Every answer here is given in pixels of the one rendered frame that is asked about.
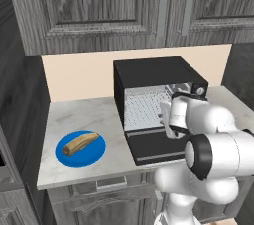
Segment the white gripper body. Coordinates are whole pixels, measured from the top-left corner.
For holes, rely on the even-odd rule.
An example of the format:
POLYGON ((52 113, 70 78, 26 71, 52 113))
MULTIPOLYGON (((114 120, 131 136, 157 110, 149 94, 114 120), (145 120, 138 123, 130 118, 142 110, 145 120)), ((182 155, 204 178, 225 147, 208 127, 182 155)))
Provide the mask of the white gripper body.
POLYGON ((166 135, 168 138, 174 139, 176 137, 175 132, 170 128, 170 111, 171 111, 171 103, 167 100, 160 102, 163 124, 166 130, 166 135))

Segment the black toaster oven door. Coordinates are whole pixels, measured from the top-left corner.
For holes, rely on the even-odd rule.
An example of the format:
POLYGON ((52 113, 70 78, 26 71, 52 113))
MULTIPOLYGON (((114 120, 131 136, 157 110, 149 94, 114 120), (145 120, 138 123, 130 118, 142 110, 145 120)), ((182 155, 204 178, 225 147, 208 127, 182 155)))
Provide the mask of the black toaster oven door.
POLYGON ((185 135, 179 139, 171 139, 162 129, 125 132, 126 141, 137 166, 183 159, 184 155, 144 161, 136 160, 140 157, 184 151, 188 137, 185 135))

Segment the black toaster oven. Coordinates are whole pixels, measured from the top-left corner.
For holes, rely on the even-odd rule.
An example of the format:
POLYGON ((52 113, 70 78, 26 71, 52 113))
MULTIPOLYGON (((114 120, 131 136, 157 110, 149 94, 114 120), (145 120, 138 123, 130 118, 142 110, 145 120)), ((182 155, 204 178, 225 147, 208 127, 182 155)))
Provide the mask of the black toaster oven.
POLYGON ((114 99, 124 129, 124 94, 128 88, 168 85, 173 94, 186 92, 204 98, 208 82, 180 56, 115 60, 114 99), (198 88, 203 95, 197 95, 198 88))

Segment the brown baguette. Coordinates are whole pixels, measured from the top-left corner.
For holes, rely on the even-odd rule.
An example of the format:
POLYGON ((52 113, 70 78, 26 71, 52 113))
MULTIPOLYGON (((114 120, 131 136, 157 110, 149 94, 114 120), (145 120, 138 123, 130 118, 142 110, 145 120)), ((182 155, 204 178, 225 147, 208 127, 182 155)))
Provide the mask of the brown baguette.
POLYGON ((67 156, 73 155, 76 151, 94 141, 98 137, 97 133, 82 134, 63 146, 63 153, 67 156))

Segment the blue round plate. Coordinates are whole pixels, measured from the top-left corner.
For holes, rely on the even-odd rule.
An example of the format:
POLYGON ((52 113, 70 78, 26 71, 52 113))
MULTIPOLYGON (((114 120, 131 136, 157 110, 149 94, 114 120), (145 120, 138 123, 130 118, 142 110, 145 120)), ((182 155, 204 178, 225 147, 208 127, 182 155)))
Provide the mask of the blue round plate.
POLYGON ((67 156, 63 153, 63 147, 67 143, 82 134, 90 133, 90 130, 80 130, 68 133, 62 137, 55 147, 55 155, 58 161, 65 166, 73 168, 85 167, 98 161, 103 156, 106 149, 106 143, 101 135, 81 150, 76 151, 73 155, 67 156))

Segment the grey wood base cupboard door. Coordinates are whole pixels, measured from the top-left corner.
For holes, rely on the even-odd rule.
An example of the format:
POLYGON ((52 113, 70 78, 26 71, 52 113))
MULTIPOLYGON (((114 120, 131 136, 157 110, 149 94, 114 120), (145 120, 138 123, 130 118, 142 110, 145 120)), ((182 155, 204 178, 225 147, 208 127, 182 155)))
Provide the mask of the grey wood base cupboard door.
POLYGON ((115 197, 85 203, 83 199, 56 203, 57 225, 153 225, 150 197, 115 197))

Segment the narrow grey wood cupboard door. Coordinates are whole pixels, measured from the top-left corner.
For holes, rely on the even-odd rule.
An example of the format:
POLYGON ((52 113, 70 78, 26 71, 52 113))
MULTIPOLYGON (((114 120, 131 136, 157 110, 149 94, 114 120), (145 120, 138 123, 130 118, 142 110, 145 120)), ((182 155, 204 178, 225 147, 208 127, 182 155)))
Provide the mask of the narrow grey wood cupboard door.
POLYGON ((170 0, 167 45, 187 47, 254 42, 254 0, 194 0, 181 35, 186 0, 170 0))

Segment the wide grey wood cupboard door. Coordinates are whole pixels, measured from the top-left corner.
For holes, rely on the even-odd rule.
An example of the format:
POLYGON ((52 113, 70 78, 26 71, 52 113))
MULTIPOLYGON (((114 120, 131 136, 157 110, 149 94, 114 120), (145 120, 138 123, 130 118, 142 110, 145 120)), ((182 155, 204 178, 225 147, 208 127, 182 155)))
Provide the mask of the wide grey wood cupboard door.
POLYGON ((12 0, 25 54, 160 48, 159 0, 12 0))

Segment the grey wood drawer front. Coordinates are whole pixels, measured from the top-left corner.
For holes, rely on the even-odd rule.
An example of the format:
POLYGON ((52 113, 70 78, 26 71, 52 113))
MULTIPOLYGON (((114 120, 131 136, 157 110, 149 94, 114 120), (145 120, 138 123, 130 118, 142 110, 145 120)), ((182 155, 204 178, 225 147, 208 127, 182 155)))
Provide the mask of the grey wood drawer front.
POLYGON ((86 182, 74 185, 70 188, 70 196, 78 197, 97 197, 115 198, 118 196, 141 197, 150 196, 156 188, 154 174, 152 172, 137 173, 132 175, 123 175, 126 177, 127 186, 122 189, 111 191, 98 191, 96 188, 97 181, 86 182))

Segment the dark grey tall cabinet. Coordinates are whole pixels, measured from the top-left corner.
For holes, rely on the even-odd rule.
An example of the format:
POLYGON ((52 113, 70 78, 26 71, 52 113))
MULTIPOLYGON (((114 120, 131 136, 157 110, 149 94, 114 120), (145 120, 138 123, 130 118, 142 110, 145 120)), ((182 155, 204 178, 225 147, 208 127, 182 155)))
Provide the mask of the dark grey tall cabinet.
POLYGON ((0 225, 57 225, 37 189, 50 96, 40 56, 26 56, 12 0, 0 0, 0 225))

